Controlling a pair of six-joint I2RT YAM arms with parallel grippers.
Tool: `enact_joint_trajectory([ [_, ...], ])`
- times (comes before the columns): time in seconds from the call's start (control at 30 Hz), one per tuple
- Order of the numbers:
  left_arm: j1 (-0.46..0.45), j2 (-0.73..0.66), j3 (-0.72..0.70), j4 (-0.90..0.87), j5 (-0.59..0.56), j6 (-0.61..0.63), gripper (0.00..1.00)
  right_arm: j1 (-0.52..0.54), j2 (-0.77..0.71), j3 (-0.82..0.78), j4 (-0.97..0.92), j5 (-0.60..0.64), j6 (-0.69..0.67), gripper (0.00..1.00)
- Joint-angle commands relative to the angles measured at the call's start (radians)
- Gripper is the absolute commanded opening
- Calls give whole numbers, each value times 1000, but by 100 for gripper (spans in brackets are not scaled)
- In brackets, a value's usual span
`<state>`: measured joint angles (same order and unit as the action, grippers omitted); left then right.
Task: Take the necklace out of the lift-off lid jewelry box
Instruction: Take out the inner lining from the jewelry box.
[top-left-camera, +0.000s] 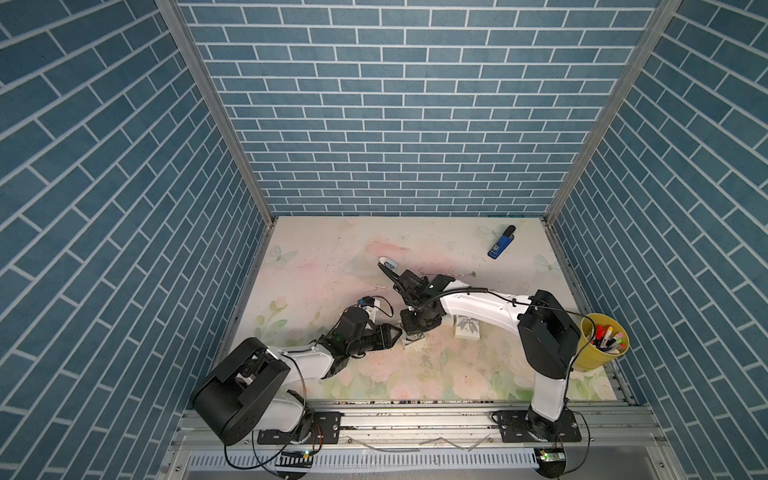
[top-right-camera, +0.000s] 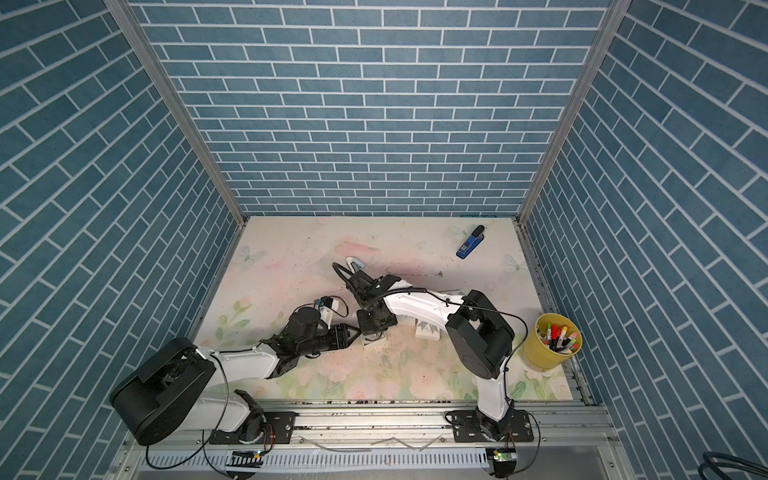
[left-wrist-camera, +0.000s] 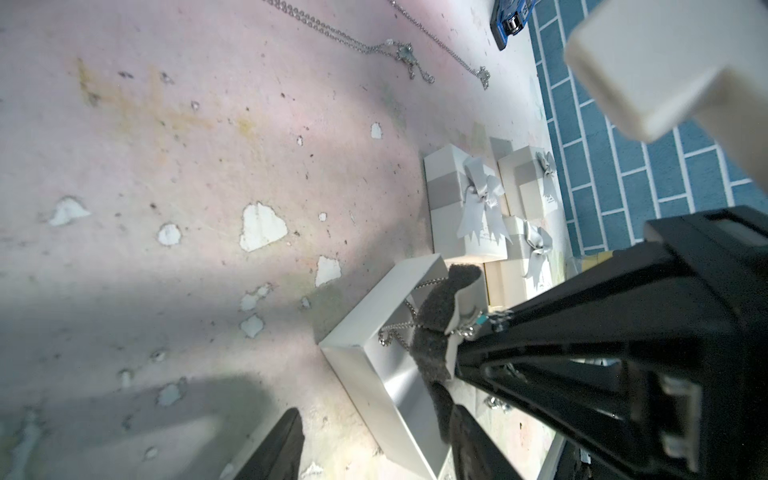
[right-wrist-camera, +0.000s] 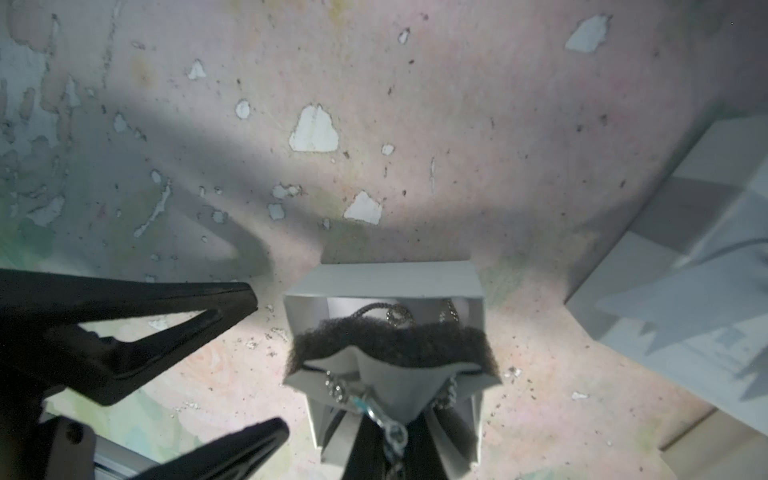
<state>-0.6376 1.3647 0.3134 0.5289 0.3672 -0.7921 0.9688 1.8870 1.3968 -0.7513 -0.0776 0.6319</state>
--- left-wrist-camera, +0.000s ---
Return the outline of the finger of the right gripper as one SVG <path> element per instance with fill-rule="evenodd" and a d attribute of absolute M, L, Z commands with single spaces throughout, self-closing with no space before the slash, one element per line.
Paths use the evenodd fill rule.
<path fill-rule="evenodd" d="M 623 362 L 483 365 L 475 386 L 531 414 L 621 479 L 702 476 L 698 386 Z"/>
<path fill-rule="evenodd" d="M 461 371 L 533 359 L 615 358 L 701 372 L 705 288 L 662 245 L 632 247 L 511 311 L 510 326 L 460 348 Z"/>

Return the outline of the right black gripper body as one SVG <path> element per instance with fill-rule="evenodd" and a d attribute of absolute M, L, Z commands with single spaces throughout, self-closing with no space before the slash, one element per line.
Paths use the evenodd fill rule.
<path fill-rule="evenodd" d="M 703 479 L 767 476 L 767 218 L 733 207 L 647 222 L 705 288 L 699 469 Z"/>

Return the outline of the white bow gift box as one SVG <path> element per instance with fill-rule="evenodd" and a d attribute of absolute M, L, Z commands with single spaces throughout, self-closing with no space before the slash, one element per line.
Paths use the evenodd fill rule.
<path fill-rule="evenodd" d="M 508 258 L 505 190 L 482 159 L 447 145 L 423 159 L 434 251 L 449 263 Z"/>
<path fill-rule="evenodd" d="M 518 216 L 506 216 L 504 222 L 508 258 L 484 265 L 491 311 L 514 307 L 552 287 L 552 237 Z"/>

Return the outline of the white bow box lid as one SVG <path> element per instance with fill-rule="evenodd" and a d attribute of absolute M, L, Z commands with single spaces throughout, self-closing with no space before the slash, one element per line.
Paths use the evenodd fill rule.
<path fill-rule="evenodd" d="M 531 222 L 544 222 L 561 209 L 555 160 L 543 148 L 526 146 L 498 162 L 508 209 Z"/>

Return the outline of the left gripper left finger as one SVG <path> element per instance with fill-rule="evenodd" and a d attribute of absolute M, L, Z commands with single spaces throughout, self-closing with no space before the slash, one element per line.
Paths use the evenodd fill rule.
<path fill-rule="evenodd" d="M 296 407 L 289 408 L 234 476 L 235 480 L 297 480 L 305 435 Z"/>

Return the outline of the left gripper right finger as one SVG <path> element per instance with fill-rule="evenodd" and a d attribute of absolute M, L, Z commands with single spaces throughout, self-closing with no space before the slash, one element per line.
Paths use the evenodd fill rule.
<path fill-rule="evenodd" d="M 462 405 L 454 405 L 452 408 L 449 438 L 457 479 L 522 479 L 475 418 Z"/>

